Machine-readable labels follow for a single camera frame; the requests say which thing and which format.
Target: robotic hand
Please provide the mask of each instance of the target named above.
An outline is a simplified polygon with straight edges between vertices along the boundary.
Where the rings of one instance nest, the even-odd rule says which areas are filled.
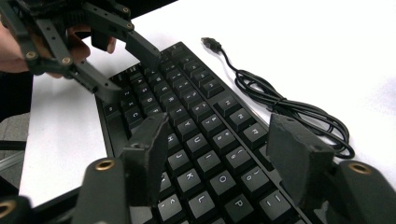
[[[125,42],[125,48],[143,65],[155,70],[161,54],[134,30],[130,12],[115,0],[0,0],[1,22],[18,41],[33,74],[50,72],[73,78],[107,103],[118,100],[120,88],[87,62],[73,62],[66,30],[77,24],[90,26],[92,45],[102,50],[113,36]],[[32,34],[43,37],[51,58],[38,53]]]

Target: keyboard key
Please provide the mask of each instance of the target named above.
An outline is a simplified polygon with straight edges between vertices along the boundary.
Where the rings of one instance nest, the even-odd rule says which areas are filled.
[[[253,207],[248,199],[240,194],[225,204],[225,210],[232,223],[251,223]]]
[[[159,200],[162,200],[163,198],[168,197],[174,191],[175,191],[175,188],[173,187],[168,174],[166,172],[163,172],[163,179],[161,181]]]
[[[228,171],[223,171],[216,175],[210,179],[209,183],[213,191],[213,195],[215,195],[216,199],[220,203],[224,203],[226,199],[233,196],[238,190],[233,177]]]
[[[139,78],[134,79],[134,80],[131,81],[131,85],[132,85],[133,89],[136,88],[137,86],[143,84],[143,83],[146,83],[146,81],[145,81],[145,79],[143,77],[139,77]]]
[[[209,178],[210,176],[220,172],[223,168],[223,164],[221,163],[218,155],[213,150],[200,157],[197,160],[197,163],[200,174],[204,178]]]
[[[178,64],[183,68],[186,69],[189,62],[195,61],[191,55],[186,55],[182,59],[178,61]]]
[[[223,131],[225,125],[217,115],[212,115],[200,123],[200,128],[204,136],[210,138],[216,133]]]
[[[183,105],[175,107],[169,112],[169,119],[173,127],[189,118],[190,115]]]
[[[199,129],[192,119],[187,119],[177,125],[176,132],[181,141],[185,142],[198,134]]]
[[[179,176],[177,178],[177,185],[184,198],[190,198],[190,196],[204,187],[195,169],[191,169]]]
[[[195,135],[192,139],[186,142],[186,150],[188,151],[191,158],[195,159],[207,151],[209,151],[210,145],[201,133]]]
[[[265,143],[267,134],[259,123],[255,123],[241,133],[241,138],[247,147],[253,150]]]
[[[151,116],[151,115],[158,114],[158,113],[162,113],[162,112],[163,112],[163,111],[161,110],[160,106],[159,106],[159,105],[156,105],[156,106],[150,108],[150,109],[146,112],[146,116],[149,117],[149,116]]]
[[[169,86],[168,83],[164,82],[160,82],[159,84],[155,85],[153,87],[154,89],[154,93],[157,96],[157,98],[159,98],[160,96],[166,94],[167,92],[171,91],[171,87]]]
[[[245,108],[240,108],[235,111],[227,118],[229,124],[233,127],[236,132],[241,132],[245,130],[250,124],[254,123],[255,120],[251,115],[246,111]]]
[[[224,118],[227,118],[233,112],[241,108],[241,105],[238,104],[232,96],[228,96],[225,99],[220,100],[217,104],[215,104],[215,108]]]
[[[157,73],[148,78],[148,84],[150,85],[151,88],[163,81],[164,81],[163,75],[161,75],[160,73]]]
[[[142,112],[138,107],[128,110],[127,112],[125,112],[124,116],[129,125],[129,130],[137,127],[137,125],[139,125],[143,121]]]
[[[172,176],[183,174],[192,168],[192,164],[184,150],[180,150],[174,155],[168,157],[168,167]]]
[[[153,104],[142,106],[143,114],[158,113],[161,111],[160,105],[155,101]]]
[[[166,62],[160,65],[160,69],[163,73],[170,72],[174,70],[176,66],[172,62]]]
[[[174,46],[173,48],[169,49],[169,51],[170,51],[172,56],[175,56],[175,55],[183,52],[183,48]]]
[[[250,199],[255,199],[272,187],[270,180],[258,166],[241,176],[243,190]]]
[[[216,213],[217,209],[207,191],[198,194],[189,200],[189,208],[194,223],[206,223]]]
[[[107,117],[120,114],[119,108],[116,104],[105,105],[103,110],[105,111],[105,115]]]
[[[183,74],[178,69],[174,69],[166,74],[166,79],[169,81],[170,86],[174,87],[175,81],[184,77]]]
[[[247,151],[242,147],[238,147],[228,153],[225,158],[229,168],[228,170],[231,171],[233,175],[239,175],[254,164],[253,159],[251,159],[250,155],[248,155]]]
[[[158,210],[163,223],[176,223],[185,216],[176,194],[159,203]]]
[[[168,155],[172,155],[182,148],[180,142],[178,141],[176,134],[171,133],[168,136]]]
[[[160,104],[164,111],[169,111],[171,108],[175,107],[175,104],[179,103],[176,95],[169,91],[160,97]]]
[[[122,111],[124,111],[124,112],[126,112],[126,111],[128,111],[130,109],[133,109],[133,108],[138,106],[137,105],[137,101],[134,98],[134,96],[131,96],[131,97],[127,98],[127,99],[122,100],[120,102],[120,105],[121,105]]]
[[[174,90],[178,97],[182,97],[185,93],[192,91],[192,85],[185,77],[182,77],[174,82]]]
[[[201,88],[202,93],[207,99],[212,98],[214,95],[224,91],[224,88],[215,80],[210,80]]]
[[[152,93],[146,94],[145,97],[142,98],[142,101],[140,104],[143,107],[148,107],[149,105],[156,104],[157,100],[155,99],[154,95]]]
[[[131,97],[131,96],[133,96],[133,94],[132,94],[132,89],[130,87],[127,87],[122,90],[122,92],[121,92],[122,99]]]
[[[239,146],[238,141],[236,141],[235,137],[228,129],[216,134],[212,138],[212,143],[219,155],[224,155]]]
[[[110,80],[121,88],[128,86],[128,79],[126,77],[126,74],[123,72],[116,74],[114,77],[111,77]]]
[[[216,219],[216,221],[212,222],[211,224],[226,224],[224,219],[220,217],[219,219]]]
[[[187,75],[189,75],[189,77],[193,77],[203,71],[204,68],[202,68],[199,63],[193,62],[186,65],[186,68],[184,70],[186,71]]]
[[[147,224],[154,222],[155,219],[149,207],[129,207],[131,223]]]
[[[265,197],[260,201],[260,208],[268,217],[269,221],[280,223],[287,217],[291,211],[291,206],[288,201],[283,197],[279,190]]]
[[[203,70],[202,72],[199,72],[197,75],[192,77],[192,82],[197,85],[198,88],[203,87],[207,82],[210,80],[213,80],[214,78],[207,72],[206,70]]]
[[[134,93],[137,95],[139,100],[141,100],[147,93],[150,92],[151,90],[146,82],[134,87]]]
[[[184,95],[181,98],[181,103],[184,106],[186,106],[187,109],[193,108],[195,105],[197,105],[198,103],[200,103],[202,101],[203,101],[203,99],[199,95],[198,91],[190,91],[190,92],[186,93],[186,95]]]
[[[195,122],[200,123],[202,120],[206,119],[213,114],[212,109],[206,102],[201,102],[198,105],[192,107],[190,110],[191,117]]]

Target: black keyboard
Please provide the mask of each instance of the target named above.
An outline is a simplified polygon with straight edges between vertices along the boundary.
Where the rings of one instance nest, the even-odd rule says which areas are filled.
[[[137,64],[111,78],[118,104],[97,99],[108,156],[144,118],[169,115],[158,207],[131,208],[133,223],[310,223],[266,156],[268,125],[183,43],[162,55],[160,72]]]

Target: white surface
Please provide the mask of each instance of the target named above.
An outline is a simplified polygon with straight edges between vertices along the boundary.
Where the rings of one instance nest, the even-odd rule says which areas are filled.
[[[159,49],[183,41],[233,86],[232,71],[200,42],[216,38],[235,67],[343,121],[355,159],[376,167],[396,189],[395,6],[395,1],[179,0],[133,23]],[[107,76],[137,62],[120,42],[114,55],[93,49],[89,61]],[[264,107],[243,97],[269,122]],[[105,155],[93,96],[74,81],[37,77],[21,194],[34,206],[44,203],[78,187],[85,167]]]

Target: black cable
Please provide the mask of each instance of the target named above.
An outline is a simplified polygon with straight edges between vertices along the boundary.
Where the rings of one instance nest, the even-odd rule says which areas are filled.
[[[269,111],[296,119],[314,134],[331,140],[333,144],[328,145],[335,150],[336,157],[352,159],[355,156],[355,151],[349,145],[349,131],[341,120],[316,106],[286,99],[262,77],[233,67],[227,54],[221,48],[221,44],[215,39],[205,37],[202,38],[202,41],[207,48],[215,53],[222,53],[228,66],[235,71],[234,83],[241,92],[252,100],[267,105]],[[329,127],[327,129],[319,127],[314,123],[318,121]]]

